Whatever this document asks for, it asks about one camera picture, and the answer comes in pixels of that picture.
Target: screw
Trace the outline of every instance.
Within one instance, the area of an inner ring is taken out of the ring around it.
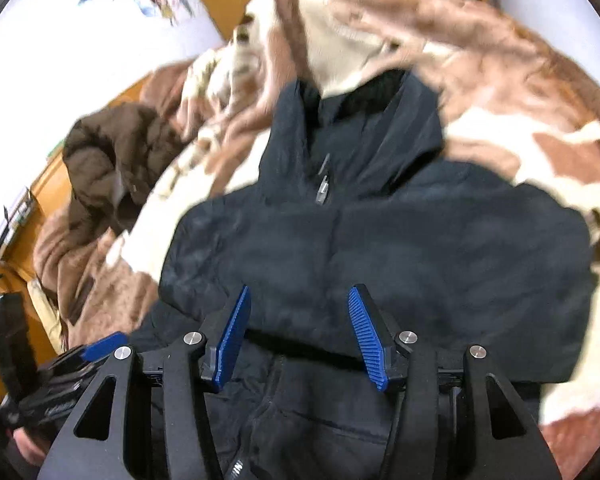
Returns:
[[[487,351],[480,345],[473,345],[471,348],[469,348],[469,353],[476,359],[487,357]]]
[[[122,361],[122,359],[126,359],[131,355],[131,348],[128,346],[121,346],[120,348],[116,349],[113,355],[116,359],[120,359]]]
[[[405,345],[413,344],[418,340],[418,336],[410,330],[400,332],[400,335],[398,337],[400,338],[400,341],[405,343]]]
[[[184,342],[188,345],[197,345],[200,341],[202,341],[200,332],[189,332],[184,336]]]

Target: dark brown jacket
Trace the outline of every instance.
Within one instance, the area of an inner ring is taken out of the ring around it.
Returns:
[[[62,160],[73,188],[69,229],[76,243],[111,227],[131,229],[156,181],[184,144],[150,107],[124,103],[74,124]]]

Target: zipper pull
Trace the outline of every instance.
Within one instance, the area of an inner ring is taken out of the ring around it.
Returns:
[[[324,204],[324,201],[327,200],[328,193],[329,193],[329,177],[327,175],[325,175],[322,178],[320,187],[318,188],[318,194],[315,196],[315,203],[317,203],[318,205]]]

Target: folded black jacket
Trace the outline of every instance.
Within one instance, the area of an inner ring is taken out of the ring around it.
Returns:
[[[180,221],[131,343],[165,346],[249,285],[234,379],[207,399],[225,471],[239,460],[240,478],[377,475],[393,399],[364,373],[355,283],[443,368],[480,343],[512,381],[569,378],[594,287],[586,224],[533,186],[441,158],[436,105],[399,71],[326,99],[291,84],[257,184]]]

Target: jacket hood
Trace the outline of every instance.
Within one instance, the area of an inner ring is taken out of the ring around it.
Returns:
[[[325,99],[310,83],[289,84],[260,161],[261,192],[270,202],[316,200],[326,177],[325,203],[391,194],[443,147],[437,100],[402,70]]]

